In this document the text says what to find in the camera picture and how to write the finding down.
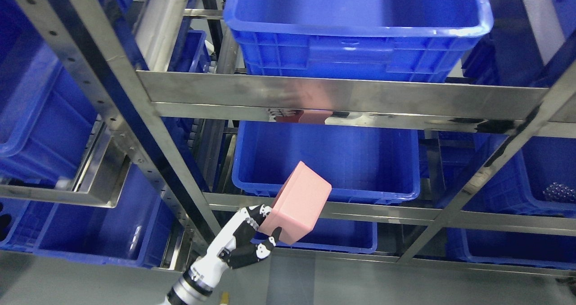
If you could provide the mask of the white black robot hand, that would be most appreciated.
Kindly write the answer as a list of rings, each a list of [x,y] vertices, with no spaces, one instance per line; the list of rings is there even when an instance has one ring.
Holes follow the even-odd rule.
[[[216,235],[205,256],[198,257],[183,272],[164,298],[164,305],[200,305],[217,287],[229,269],[239,269],[267,259],[279,241],[282,228],[259,244],[252,239],[272,207],[261,204],[242,207]]]

